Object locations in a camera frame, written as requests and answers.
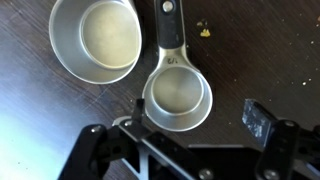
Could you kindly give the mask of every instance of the table surface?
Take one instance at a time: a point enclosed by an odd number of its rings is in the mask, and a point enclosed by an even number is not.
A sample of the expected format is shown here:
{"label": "table surface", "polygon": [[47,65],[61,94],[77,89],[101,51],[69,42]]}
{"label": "table surface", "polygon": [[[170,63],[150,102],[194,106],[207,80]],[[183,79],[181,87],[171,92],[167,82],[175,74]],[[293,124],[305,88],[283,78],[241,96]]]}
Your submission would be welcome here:
{"label": "table surface", "polygon": [[[140,0],[146,46],[133,71],[109,85],[77,79],[50,44],[55,2],[0,1],[0,179],[56,179],[81,128],[111,127],[117,117],[130,115],[157,64],[153,1]],[[183,8],[190,60],[213,89],[214,106],[199,127],[166,135],[183,146],[257,147],[241,121],[246,98],[303,128],[319,124],[319,0],[189,0]],[[208,22],[209,38],[199,35],[201,19]],[[132,176],[117,162],[106,178]]]}

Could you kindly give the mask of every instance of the screw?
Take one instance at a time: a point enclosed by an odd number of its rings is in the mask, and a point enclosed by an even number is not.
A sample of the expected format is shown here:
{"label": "screw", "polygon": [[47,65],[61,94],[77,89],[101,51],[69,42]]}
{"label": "screw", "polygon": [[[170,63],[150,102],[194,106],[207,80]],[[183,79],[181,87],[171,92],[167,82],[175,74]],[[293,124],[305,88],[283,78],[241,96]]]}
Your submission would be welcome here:
{"label": "screw", "polygon": [[279,180],[279,173],[275,170],[267,169],[264,171],[264,177],[268,180]]}
{"label": "screw", "polygon": [[95,132],[99,132],[101,129],[101,126],[96,126],[94,128],[91,129],[91,132],[95,133]]}
{"label": "screw", "polygon": [[199,171],[199,177],[202,180],[209,180],[209,179],[213,179],[214,174],[210,169],[201,169]]}
{"label": "screw", "polygon": [[125,126],[131,126],[132,125],[132,121],[127,121],[124,123]]}
{"label": "screw", "polygon": [[292,121],[286,121],[285,124],[290,127],[294,126],[294,123]]}

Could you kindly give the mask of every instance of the black handle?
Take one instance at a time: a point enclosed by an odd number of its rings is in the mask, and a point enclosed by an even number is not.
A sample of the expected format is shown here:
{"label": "black handle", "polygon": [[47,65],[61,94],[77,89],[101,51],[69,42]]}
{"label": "black handle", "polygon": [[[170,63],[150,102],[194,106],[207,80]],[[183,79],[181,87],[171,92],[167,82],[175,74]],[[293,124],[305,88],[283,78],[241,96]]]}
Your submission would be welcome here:
{"label": "black handle", "polygon": [[158,45],[175,49],[184,43],[181,0],[155,0]]}

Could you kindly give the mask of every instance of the food crumb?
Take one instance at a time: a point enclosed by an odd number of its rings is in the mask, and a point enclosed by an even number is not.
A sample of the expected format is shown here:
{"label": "food crumb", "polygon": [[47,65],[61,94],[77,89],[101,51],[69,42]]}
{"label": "food crumb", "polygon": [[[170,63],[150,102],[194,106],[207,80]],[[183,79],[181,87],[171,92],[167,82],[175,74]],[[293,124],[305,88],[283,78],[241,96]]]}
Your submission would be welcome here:
{"label": "food crumb", "polygon": [[206,19],[201,19],[201,21],[197,22],[197,26],[198,27],[203,27],[204,26],[204,28],[207,28],[208,21]]}
{"label": "food crumb", "polygon": [[202,27],[203,23],[200,21],[200,22],[197,23],[197,26]]}
{"label": "food crumb", "polygon": [[210,37],[210,31],[209,29],[203,29],[203,31],[200,33],[201,37]]}

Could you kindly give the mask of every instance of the measuring cup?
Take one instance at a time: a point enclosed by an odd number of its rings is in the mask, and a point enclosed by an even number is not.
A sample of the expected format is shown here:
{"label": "measuring cup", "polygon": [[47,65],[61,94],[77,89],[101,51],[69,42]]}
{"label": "measuring cup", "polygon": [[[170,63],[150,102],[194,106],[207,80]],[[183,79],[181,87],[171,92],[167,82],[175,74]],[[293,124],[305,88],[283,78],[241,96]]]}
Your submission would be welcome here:
{"label": "measuring cup", "polygon": [[143,90],[145,112],[169,131],[200,125],[212,108],[210,85],[188,60],[180,0],[155,0],[159,62]]}
{"label": "measuring cup", "polygon": [[132,0],[58,0],[49,35],[63,66],[93,84],[124,78],[137,63],[142,45]]}

